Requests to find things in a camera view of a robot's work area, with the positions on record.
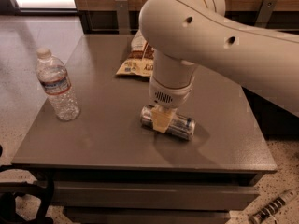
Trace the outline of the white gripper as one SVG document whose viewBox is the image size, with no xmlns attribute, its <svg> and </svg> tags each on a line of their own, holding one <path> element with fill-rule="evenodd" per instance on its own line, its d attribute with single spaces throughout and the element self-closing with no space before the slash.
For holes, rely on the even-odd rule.
<svg viewBox="0 0 299 224">
<path fill-rule="evenodd" d="M 168 129 L 177 110 L 183 105 L 193 88 L 194 77 L 191 77 L 191 83 L 182 88 L 167 88 L 159 83 L 155 77 L 149 80 L 149 97 L 151 101 L 157 104 L 151 109 L 153 129 L 159 133 L 165 133 Z"/>
</svg>

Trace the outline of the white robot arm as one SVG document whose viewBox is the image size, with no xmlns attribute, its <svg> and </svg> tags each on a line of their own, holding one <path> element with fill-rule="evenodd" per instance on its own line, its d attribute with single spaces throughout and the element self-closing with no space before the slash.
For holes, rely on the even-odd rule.
<svg viewBox="0 0 299 224">
<path fill-rule="evenodd" d="M 154 48 L 149 95 L 158 111 L 173 112 L 202 65 L 245 88 L 268 135 L 299 134 L 299 39 L 224 16 L 224 0 L 148 0 L 141 34 Z"/>
</svg>

